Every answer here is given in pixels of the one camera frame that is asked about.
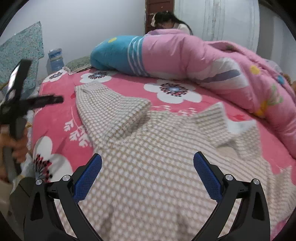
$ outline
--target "checkered sweater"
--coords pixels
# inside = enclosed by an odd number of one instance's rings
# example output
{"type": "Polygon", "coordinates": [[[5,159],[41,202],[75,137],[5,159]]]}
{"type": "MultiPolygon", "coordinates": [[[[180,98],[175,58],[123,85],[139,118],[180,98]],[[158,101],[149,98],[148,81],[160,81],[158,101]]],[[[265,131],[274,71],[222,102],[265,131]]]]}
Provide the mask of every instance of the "checkered sweater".
{"type": "MultiPolygon", "coordinates": [[[[150,111],[149,100],[124,97],[96,82],[77,86],[76,95],[82,122],[103,159],[79,205],[104,240],[192,240],[216,206],[193,167],[197,151],[237,180],[261,181],[271,228],[296,206],[290,168],[273,175],[261,156],[257,128],[229,133],[221,105],[192,117],[177,116],[150,111]],[[239,158],[217,152],[229,141],[239,158]]],[[[74,235],[57,207],[66,231],[74,235]]],[[[237,200],[222,234],[238,208],[237,200]]]]}

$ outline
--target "white wall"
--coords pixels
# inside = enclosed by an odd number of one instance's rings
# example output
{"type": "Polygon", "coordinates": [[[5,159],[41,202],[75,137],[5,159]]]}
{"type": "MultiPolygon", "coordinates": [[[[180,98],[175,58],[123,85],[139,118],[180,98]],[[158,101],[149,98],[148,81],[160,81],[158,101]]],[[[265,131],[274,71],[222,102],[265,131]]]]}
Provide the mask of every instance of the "white wall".
{"type": "Polygon", "coordinates": [[[260,34],[257,54],[275,61],[296,80],[296,41],[284,21],[260,5],[260,34]]]}
{"type": "Polygon", "coordinates": [[[51,49],[62,48],[66,64],[89,55],[107,38],[143,35],[144,18],[145,0],[29,0],[4,30],[0,45],[40,21],[45,57],[39,61],[39,80],[48,75],[51,49]]]}

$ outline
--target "person's hand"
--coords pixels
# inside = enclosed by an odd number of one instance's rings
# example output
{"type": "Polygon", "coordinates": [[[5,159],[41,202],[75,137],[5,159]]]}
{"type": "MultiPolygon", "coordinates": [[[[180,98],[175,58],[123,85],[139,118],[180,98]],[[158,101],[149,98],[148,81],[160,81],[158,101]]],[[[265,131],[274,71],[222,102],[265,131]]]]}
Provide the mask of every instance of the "person's hand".
{"type": "Polygon", "coordinates": [[[296,94],[296,81],[294,81],[292,83],[292,89],[294,90],[295,94],[296,94]]]}
{"type": "Polygon", "coordinates": [[[3,147],[11,147],[13,149],[12,157],[17,160],[17,163],[22,163],[26,160],[27,149],[27,129],[24,130],[22,139],[16,141],[6,133],[0,134],[0,179],[6,179],[7,173],[3,163],[3,147]]]}

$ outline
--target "metal screw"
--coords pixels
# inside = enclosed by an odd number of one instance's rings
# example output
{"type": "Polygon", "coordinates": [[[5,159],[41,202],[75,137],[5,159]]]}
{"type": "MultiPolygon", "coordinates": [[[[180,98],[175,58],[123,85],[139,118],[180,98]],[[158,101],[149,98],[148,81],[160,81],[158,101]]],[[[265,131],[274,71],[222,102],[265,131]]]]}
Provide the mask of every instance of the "metal screw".
{"type": "Polygon", "coordinates": [[[254,179],[253,182],[256,184],[256,185],[259,185],[260,184],[260,181],[258,179],[254,179]]]}
{"type": "Polygon", "coordinates": [[[36,181],[36,185],[40,185],[42,183],[42,180],[41,179],[38,179],[37,181],[36,181]]]}
{"type": "Polygon", "coordinates": [[[65,176],[63,176],[63,181],[69,181],[70,180],[70,176],[69,175],[65,175],[65,176]]]}
{"type": "Polygon", "coordinates": [[[231,176],[231,175],[229,175],[229,174],[227,174],[227,175],[225,176],[225,178],[226,178],[226,180],[228,180],[228,181],[232,181],[232,180],[233,180],[233,176],[231,176]]]}

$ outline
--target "blue floral cloth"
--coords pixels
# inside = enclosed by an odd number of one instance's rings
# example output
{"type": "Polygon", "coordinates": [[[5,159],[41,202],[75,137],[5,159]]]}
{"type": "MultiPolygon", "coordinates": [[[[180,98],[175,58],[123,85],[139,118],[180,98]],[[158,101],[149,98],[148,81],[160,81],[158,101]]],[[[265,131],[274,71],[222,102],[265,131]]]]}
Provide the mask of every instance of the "blue floral cloth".
{"type": "Polygon", "coordinates": [[[12,70],[21,59],[31,59],[32,65],[23,85],[23,92],[35,87],[39,59],[44,57],[42,27],[37,22],[15,34],[0,46],[0,84],[9,80],[12,70]]]}

